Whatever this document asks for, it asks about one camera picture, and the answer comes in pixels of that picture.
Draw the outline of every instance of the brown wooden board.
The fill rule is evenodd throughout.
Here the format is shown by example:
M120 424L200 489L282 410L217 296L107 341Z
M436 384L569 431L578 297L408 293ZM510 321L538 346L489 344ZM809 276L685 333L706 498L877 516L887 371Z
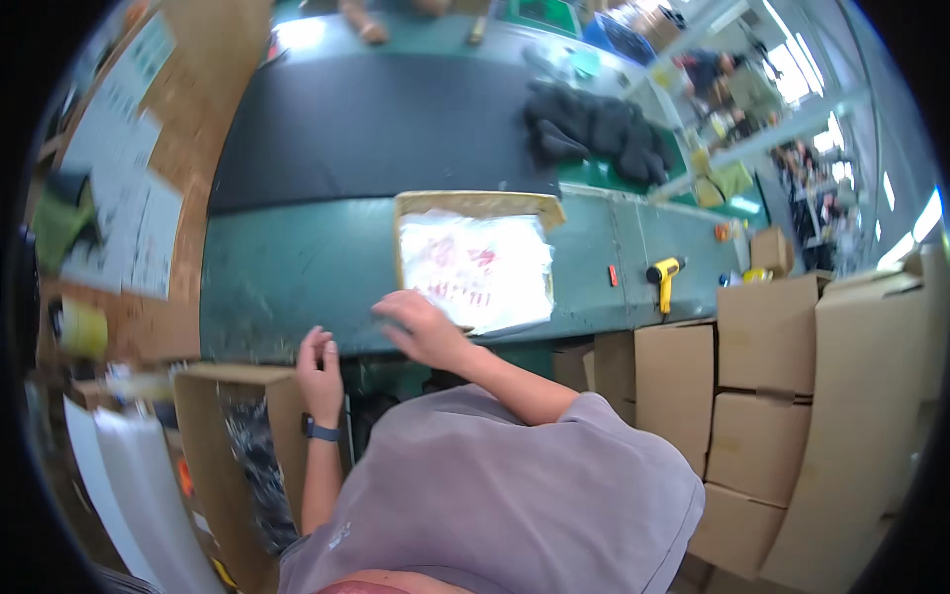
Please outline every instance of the brown wooden board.
M205 211L224 138L244 88L270 34L268 0L162 0L136 22L106 60L62 135L53 167L108 71L135 35L161 11L176 40L175 50L140 102L161 121L161 135L148 166L181 193L181 212L168 301L129 293L98 291L58 278L41 279L44 305L66 295L105 311L108 359L198 356L198 310ZM40 179L34 179L30 191ZM41 324L37 349L42 364L56 364L48 324Z

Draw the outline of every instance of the black watch strap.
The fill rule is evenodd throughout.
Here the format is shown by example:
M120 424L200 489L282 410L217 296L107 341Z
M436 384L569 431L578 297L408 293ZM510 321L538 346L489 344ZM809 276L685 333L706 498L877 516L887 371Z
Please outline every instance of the black watch strap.
M336 441L340 437L339 429L327 429L314 423L314 418L303 413L303 434L307 437L322 439L323 441Z

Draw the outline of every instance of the wrist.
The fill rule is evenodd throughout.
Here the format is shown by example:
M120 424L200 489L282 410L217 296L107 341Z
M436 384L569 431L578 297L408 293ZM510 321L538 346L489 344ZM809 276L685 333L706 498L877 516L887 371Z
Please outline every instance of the wrist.
M484 370L485 363L495 358L497 357L486 347L469 342L468 348L459 356L458 369L449 371L473 384L478 383L476 376L479 370Z
M316 412L310 411L310 417L313 419L313 423L317 427L322 427L324 429L339 429L340 428L340 413L337 411L336 414L327 413L327 412Z

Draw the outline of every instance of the work table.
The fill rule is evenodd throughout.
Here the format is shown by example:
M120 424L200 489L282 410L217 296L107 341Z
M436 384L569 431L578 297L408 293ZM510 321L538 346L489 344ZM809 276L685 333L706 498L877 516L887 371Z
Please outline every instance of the work table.
M450 15L431 21L384 15L391 41L367 48L339 15L297 21L316 38L292 48L284 60L319 60L368 52L443 53L472 59L524 64L532 55L559 48L595 51L598 76L583 86L618 95L619 72L636 75L639 66L579 41L501 22L488 24L484 42L465 44L471 17ZM654 97L644 109L662 120ZM555 309L551 321L514 335L485 337L485 343L520 342L591 335L656 324L656 288L644 277L655 260L686 257L676 277L671 319L714 311L718 277L741 270L733 242L719 243L714 226L722 217L697 208L650 205L616 180L604 164L562 168L562 205L567 223L553 230L552 277ZM607 185L607 188L588 184ZM201 273L201 355L215 360L292 361L299 340L315 324L334 333L344 355L391 352L379 333L381 320L370 307L396 290L393 268L392 200L350 199L281 206L220 215L208 221ZM617 270L611 286L608 266Z

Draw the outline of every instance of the white plastic bag with red print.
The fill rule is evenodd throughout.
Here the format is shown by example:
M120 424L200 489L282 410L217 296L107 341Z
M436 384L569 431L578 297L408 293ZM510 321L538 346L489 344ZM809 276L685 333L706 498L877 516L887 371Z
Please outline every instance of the white plastic bag with red print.
M547 321L551 253L537 215L472 219L446 210L404 215L403 282L473 335Z

